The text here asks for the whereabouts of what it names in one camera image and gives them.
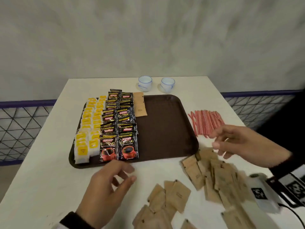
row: white wall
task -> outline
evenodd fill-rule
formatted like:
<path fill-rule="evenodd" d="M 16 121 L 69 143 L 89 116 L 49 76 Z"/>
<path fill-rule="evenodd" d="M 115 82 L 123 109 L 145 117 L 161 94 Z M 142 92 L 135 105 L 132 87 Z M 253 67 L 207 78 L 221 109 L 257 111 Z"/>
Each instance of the white wall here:
<path fill-rule="evenodd" d="M 299 89 L 304 61 L 304 0 L 0 0 L 0 101 L 56 99 L 84 77 Z"/>

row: white cup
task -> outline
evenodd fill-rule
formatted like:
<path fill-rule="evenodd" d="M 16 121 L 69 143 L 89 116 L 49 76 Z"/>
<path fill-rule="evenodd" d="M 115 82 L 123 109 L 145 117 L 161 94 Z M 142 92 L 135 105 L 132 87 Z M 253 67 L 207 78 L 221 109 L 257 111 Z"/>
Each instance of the white cup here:
<path fill-rule="evenodd" d="M 165 93 L 170 93 L 174 86 L 175 86 L 175 80 L 172 78 L 166 77 L 161 80 L 160 87 L 162 91 Z"/>
<path fill-rule="evenodd" d="M 138 87 L 142 92 L 148 92 L 151 90 L 153 79 L 150 76 L 141 76 L 138 81 Z"/>

